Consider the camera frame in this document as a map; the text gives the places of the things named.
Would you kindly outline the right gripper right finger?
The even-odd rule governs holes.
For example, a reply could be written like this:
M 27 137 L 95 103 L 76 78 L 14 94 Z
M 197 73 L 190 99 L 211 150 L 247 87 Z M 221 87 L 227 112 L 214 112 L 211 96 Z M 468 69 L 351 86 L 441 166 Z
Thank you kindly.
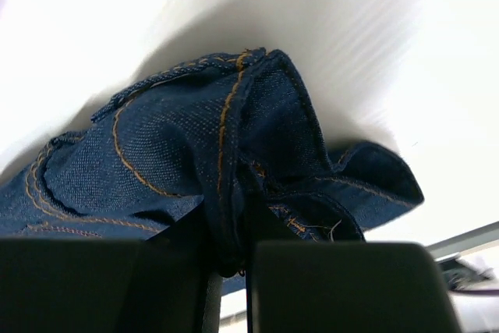
M 262 205 L 246 220 L 249 331 L 460 331 L 440 270 L 420 245 L 308 242 Z

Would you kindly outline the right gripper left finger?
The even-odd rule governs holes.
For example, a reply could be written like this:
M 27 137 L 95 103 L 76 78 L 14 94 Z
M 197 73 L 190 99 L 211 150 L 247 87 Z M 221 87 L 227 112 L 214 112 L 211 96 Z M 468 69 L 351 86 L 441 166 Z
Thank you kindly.
M 3 239 L 4 332 L 216 332 L 221 277 L 201 208 L 151 239 Z

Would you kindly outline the dark blue denim trousers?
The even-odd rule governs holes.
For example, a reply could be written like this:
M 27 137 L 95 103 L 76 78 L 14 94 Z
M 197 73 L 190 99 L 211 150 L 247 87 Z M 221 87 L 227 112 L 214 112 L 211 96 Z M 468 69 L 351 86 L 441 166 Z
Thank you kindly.
M 1 186 L 1 234 L 148 239 L 203 207 L 242 262 L 252 192 L 301 239 L 361 240 L 418 207 L 409 166 L 370 141 L 329 148 L 292 60 L 264 48 L 183 62 L 115 94 Z

